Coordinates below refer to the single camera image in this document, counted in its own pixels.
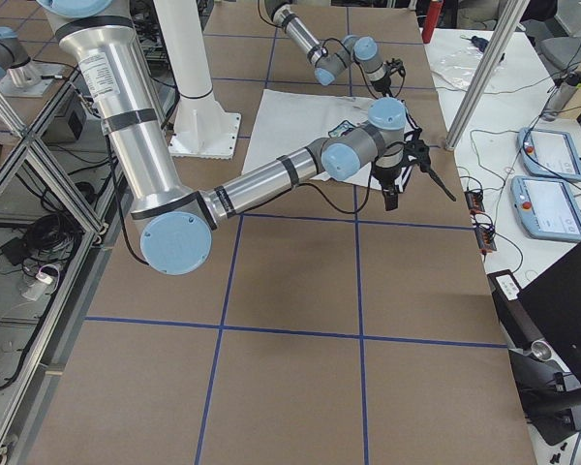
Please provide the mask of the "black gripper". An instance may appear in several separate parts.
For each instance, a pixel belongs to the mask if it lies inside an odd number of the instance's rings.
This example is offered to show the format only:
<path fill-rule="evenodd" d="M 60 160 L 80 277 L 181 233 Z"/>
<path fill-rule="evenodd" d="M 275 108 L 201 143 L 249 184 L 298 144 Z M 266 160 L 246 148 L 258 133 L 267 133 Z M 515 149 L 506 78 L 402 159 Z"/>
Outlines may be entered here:
<path fill-rule="evenodd" d="M 411 179 L 413 166 L 427 173 L 451 201 L 456 201 L 454 194 L 432 169 L 429 147 L 422 139 L 393 142 L 375 162 L 375 179 L 379 182 L 382 193 L 403 193 Z"/>
<path fill-rule="evenodd" d="M 391 90 L 391 78 L 397 75 L 400 79 L 399 89 L 396 93 Z M 402 59 L 392 58 L 389 61 L 384 61 L 379 68 L 370 73 L 370 82 L 373 88 L 379 92 L 383 97 L 397 97 L 406 81 L 406 68 Z"/>

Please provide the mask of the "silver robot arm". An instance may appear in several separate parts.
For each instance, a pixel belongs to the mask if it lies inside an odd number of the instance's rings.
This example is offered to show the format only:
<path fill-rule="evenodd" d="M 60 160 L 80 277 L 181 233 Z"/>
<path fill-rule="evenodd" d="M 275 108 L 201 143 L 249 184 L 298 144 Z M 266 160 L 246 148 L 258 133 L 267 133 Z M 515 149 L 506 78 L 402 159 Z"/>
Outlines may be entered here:
<path fill-rule="evenodd" d="M 321 42 L 292 10 L 291 1 L 259 1 L 258 11 L 264 22 L 281 29 L 299 47 L 320 85 L 328 86 L 355 64 L 373 97 L 374 92 L 384 97 L 399 96 L 406 80 L 404 63 L 398 58 L 384 60 L 372 37 L 348 35 Z"/>
<path fill-rule="evenodd" d="M 60 47 L 77 61 L 134 196 L 131 215 L 145 262 L 168 275 L 189 273 L 207 259 L 222 221 L 259 208 L 326 174 L 344 181 L 367 170 L 387 210 L 398 205 L 397 178 L 418 166 L 431 173 L 429 149 L 404 103 L 382 94 L 364 121 L 311 143 L 209 191 L 184 185 L 153 105 L 151 80 L 124 1 L 46 1 Z"/>

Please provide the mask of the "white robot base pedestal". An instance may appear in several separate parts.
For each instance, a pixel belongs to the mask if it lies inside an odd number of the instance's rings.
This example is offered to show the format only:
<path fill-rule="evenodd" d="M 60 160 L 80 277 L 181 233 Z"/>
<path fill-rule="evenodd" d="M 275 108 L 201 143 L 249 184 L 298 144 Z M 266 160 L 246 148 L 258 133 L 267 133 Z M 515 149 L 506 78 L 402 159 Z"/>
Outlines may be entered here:
<path fill-rule="evenodd" d="M 154 3 L 179 93 L 170 153 L 177 157 L 230 159 L 241 115 L 218 103 L 195 1 Z"/>

